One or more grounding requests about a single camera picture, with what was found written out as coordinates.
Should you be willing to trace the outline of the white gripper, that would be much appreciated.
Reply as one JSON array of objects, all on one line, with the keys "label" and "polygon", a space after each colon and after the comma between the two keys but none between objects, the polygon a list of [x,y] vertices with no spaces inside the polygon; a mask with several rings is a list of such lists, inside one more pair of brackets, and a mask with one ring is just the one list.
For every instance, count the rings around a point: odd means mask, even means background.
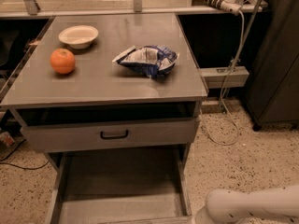
[{"label": "white gripper", "polygon": [[190,224],[215,224],[205,207],[202,207],[192,218]]}]

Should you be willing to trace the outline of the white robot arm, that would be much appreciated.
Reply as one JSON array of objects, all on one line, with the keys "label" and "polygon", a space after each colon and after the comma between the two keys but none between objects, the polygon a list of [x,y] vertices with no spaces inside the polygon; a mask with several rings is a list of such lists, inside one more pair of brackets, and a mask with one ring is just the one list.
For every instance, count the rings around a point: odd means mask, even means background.
[{"label": "white robot arm", "polygon": [[299,224],[299,185],[253,192],[215,189],[187,224],[239,224],[253,217]]}]

